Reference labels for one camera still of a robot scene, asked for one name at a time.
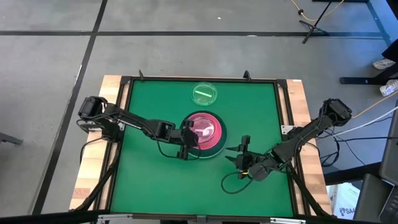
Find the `wire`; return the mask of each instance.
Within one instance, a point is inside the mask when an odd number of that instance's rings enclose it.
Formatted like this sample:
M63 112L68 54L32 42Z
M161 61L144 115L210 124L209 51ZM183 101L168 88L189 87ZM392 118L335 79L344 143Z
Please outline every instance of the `wire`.
M372 120L372 121L370 121L370 122L368 122L368 123L366 123L366 124L362 124L362 125L360 125L360 126L358 126L358 127L356 127L356 128L351 128L351 129L346 130L346 131L341 131L341 132L336 133L336 134L334 134L334 135L332 135L332 136L333 136L333 137L336 137L336 136L339 136L339 135L341 135L341 134L345 134L345 133L348 133L348 132L350 132L350 131L354 131L354 130L357 130L357 129L359 129L359 128L363 128L363 127L365 127L365 126L367 126L367 125L369 125L369 124L372 124L373 122L377 121L378 119L387 116L389 113L395 111L396 109L398 109L398 106L396 106L396 107L393 108L392 110L388 111L387 113L381 115L380 117L378 117L378 118L376 118L376 119L374 119L374 120Z
M392 118L392 116L390 116L390 117L388 117L388 118L381 119L381 120L379 120L379 121L372 122L372 123L370 123L370 124L368 124L368 125L365 125L364 127L369 126L369 125L372 125L372 124L376 124L376 123L378 123L378 122L385 121L385 120L391 119L391 118Z
M301 10L301 8L299 8L299 6L296 4L296 2L294 2L294 0L290 0L290 1L294 4L294 6L297 8L297 10L299 10L299 11ZM336 7L334 7L331 11L329 11L328 13L326 13L323 17L329 16L329 15L330 15L335 9L337 9L337 7L339 7L343 2L344 2L344 0L341 0L341 2L340 2L339 4L337 4ZM307 18L307 17L304 15L304 12L301 12L300 15L303 16L304 19L306 19L306 20L308 20L308 21L311 21L311 22L314 22L314 21L317 21L317 20L318 20L318 19L309 19L309 18Z
M340 144L337 142L337 139L335 138L335 137L333 137L334 138L334 140L335 140L335 142L336 142L336 147L337 147L337 151L336 152L334 152L334 153L331 153L331 154L329 154L329 155L325 155L325 156L322 156L322 157L320 157L319 159L323 159L323 158L325 158L322 162L321 162L321 166L322 167L330 167L330 166L333 166L334 164L335 164L335 162L337 162L337 160L338 160L338 158L340 157ZM332 156L334 156L334 155L336 155L335 156L335 158L333 159L333 161L331 162L331 163L326 163L326 161L328 161Z
M317 149L319 156L321 156L321 151L319 150L318 146L316 146L316 145L314 145L314 144L312 144L310 142L306 142L306 144L309 144L309 145L313 146L315 149Z
M379 103L383 102L384 100L386 100L386 99L388 99L388 98L394 96L394 95L397 94L397 93L398 93L398 91L396 91L395 93L393 93L393 94L391 94L391 95L389 95L389 96L387 96L387 97L384 97L383 99L381 99L381 100L375 102L372 106L366 108L365 110L363 110L363 111L360 112L359 114L353 116L353 118L357 118L357 117L361 116L363 113L367 112L368 110L370 110L370 109L373 108L374 106L376 106L376 105L378 105Z
M197 160L197 159L199 159L200 158L200 156L201 156L201 149L200 149L200 145L199 145L199 143L197 142L197 141L195 141L195 143L197 144L197 146L198 146L198 149L199 149L199 155L198 156L196 156L195 158L193 158L193 159L187 159L187 160Z
M287 172L281 171L281 170L279 170L279 169L275 169L275 168L273 168L273 167L264 167L264 169L265 169L265 170L277 171L277 172L280 172L280 173L283 173L283 174L287 174ZM239 190L233 191L233 192L227 191L227 190L225 189L225 187L224 187L224 181L225 181L225 179L227 179L229 176L234 175L234 174L246 174L246 175L247 175L248 172L236 171L236 172L229 173L229 174L225 175L225 176L222 178L222 180L221 180L221 189L223 190L223 192L225 192L225 193L227 193L227 194L238 194L238 193L242 192L244 189L246 189L247 187L249 187L249 185L254 181L254 179L255 179L258 175L261 174L261 172L262 172L262 169L259 170L259 171L257 172L257 174L255 174L253 177L251 177L250 180L249 180L249 182L248 182L247 184L245 184L242 188L240 188Z
M144 123L142 123L142 122L140 122L140 121L137 121L137 122L140 123L140 124L146 129L146 131L150 132L150 134L153 135L153 137L154 137L154 139L155 139L155 141L156 141L156 144L157 144L157 148L158 148L159 152L160 152L164 157L173 158L173 159L178 159L177 156L169 156L169 155L164 154L164 152L162 151L162 148L160 147L159 140L157 139L156 134L153 132L153 130L151 130L150 127L148 127L148 125L146 125L146 124L144 124Z
M245 184L245 185L244 185L241 189L239 189L239 190L236 190L236 191L233 191L233 192L230 192L230 191L225 190L225 187L224 187L224 180L227 179L227 177L229 177L229 176L231 176L231 175L240 174L240 173L242 173L242 172L241 172L241 171L232 172L232 173L229 173L229 174L225 175L225 176L222 178L222 180L221 180L221 189L223 190L223 192L225 192L225 193L227 193L227 194L237 194L237 193L240 193L240 192L242 192L244 189L246 189L247 187L249 187L249 185L254 181L254 178L255 178L257 175L260 174L260 172L258 172L253 178L251 178L251 179L249 180L249 182L248 182L247 184Z
M353 139L347 139L347 140L341 140L338 142L347 142L347 141L354 141L354 140L366 140L366 139L398 139L398 137L370 137L370 138L353 138Z
M84 145L83 145L83 146L81 147L81 149L80 149L80 164L81 164L81 161L83 160L83 153L84 153L84 151L85 151L85 147L86 147L88 144L91 144L91 143L93 143L93 142L95 142L95 141L98 141L98 140L101 140L101 139L102 139L102 137L84 143Z
M348 144L347 141L345 141L344 139L342 139L342 138L340 138L340 137L337 137L337 138L340 139L340 140L342 140L342 141L344 141L344 142L346 143L348 149L349 149L349 150L351 151L351 153L354 155L354 157L355 157L359 162L361 162L362 165L364 165L366 168L368 168L368 167L366 166L366 164L365 164L361 159L359 159L358 156L356 156L356 154L354 153L354 151L352 150L352 148L349 146L349 144Z
M317 138L315 138L315 139L316 139L316 140L319 140L319 139L324 139L324 138L327 138L327 137L331 136L331 135L332 135L332 133L334 133L334 132L335 132L335 127L336 127L336 126L334 126L334 127L333 127L333 129L331 130L331 133L329 133L329 132L327 132L327 131L324 131L324 132L326 132L326 133L327 133L327 135L326 135L326 136L317 137Z

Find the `metal stand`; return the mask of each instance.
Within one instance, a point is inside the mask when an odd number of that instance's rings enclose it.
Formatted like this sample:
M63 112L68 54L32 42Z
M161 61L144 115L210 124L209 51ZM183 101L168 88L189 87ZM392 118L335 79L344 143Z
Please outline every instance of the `metal stand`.
M398 63L386 68L383 72L373 78L364 77L341 77L340 84L345 85L385 85L391 76L398 73Z
M326 31L324 31L323 29L317 28L317 25L318 25L319 21L322 19L322 17L323 17L323 15L325 14L326 10L328 10L330 4L331 4L331 1L330 1L329 4L326 6L326 8L323 10L322 14L319 16L318 20L316 21L316 23L315 23L314 25L311 25L311 24L309 24L309 23L307 23L307 22L304 22L304 21L302 21L302 20L299 21L299 23L305 24L305 25L307 25L307 26L310 28L310 32L308 32L307 36L305 36L305 38L304 38L304 40L303 40L303 42L302 42L303 44L305 44L305 43L307 42L308 38L310 38L310 36L311 36L311 34L313 33L314 30L317 30L317 31L320 31L320 32L324 33L325 36L329 35L329 33L326 32ZM303 11L302 11L302 9L301 9L301 10L298 11L298 14L301 15L302 12L303 12Z
M16 139L12 136L9 136L9 135L3 134L3 133L0 133L0 142L9 142L9 143L16 144L18 146L20 146L22 144L22 140Z

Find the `person's foot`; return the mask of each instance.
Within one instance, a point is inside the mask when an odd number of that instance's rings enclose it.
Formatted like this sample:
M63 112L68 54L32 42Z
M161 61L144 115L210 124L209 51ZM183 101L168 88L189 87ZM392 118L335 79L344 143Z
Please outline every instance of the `person's foot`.
M395 62L393 62L392 60L389 59L383 59L377 62L373 62L373 67L377 68L377 69L386 69L388 67L391 67L393 64L395 64Z
M391 95L398 90L398 80L388 80L386 85L380 87L380 92L383 96Z

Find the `metal bracket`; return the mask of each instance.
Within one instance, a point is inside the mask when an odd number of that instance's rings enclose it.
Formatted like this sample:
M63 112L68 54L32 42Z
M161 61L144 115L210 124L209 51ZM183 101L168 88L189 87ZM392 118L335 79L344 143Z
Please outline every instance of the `metal bracket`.
M282 88L287 88L287 81L286 81L286 80L277 79L277 80L276 80L276 83L278 83L279 86L282 87Z
M271 218L271 223L278 224L305 224L305 220L294 220L289 218Z
M294 129L296 127L297 126L293 126L293 125L281 125L280 131L282 132L282 134L287 134L287 133L289 133L289 131L291 131L292 129Z
M97 223L105 223L111 220L133 219L132 214L111 214L111 215L98 215Z
M118 125L120 127L120 131L124 131L124 128L126 127L126 125L123 124L122 122L120 122Z
M144 81L144 74L142 74L141 70L138 70L139 73L139 78L141 79L141 81Z
M197 223L206 223L207 217L206 215L197 215Z
M244 71L243 78L245 78L248 82L251 82L251 77L249 71Z
M125 84L127 84L130 80L131 80L131 77L122 76L122 79L120 79L120 84L121 84L121 85L125 85Z

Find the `petri dish lid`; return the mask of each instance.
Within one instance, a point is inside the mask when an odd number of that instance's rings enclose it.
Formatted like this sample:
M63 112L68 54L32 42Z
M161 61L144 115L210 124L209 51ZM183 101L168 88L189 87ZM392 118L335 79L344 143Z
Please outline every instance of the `petri dish lid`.
M208 82L201 82L195 85L192 90L192 100L201 106L208 106L217 99L216 87Z

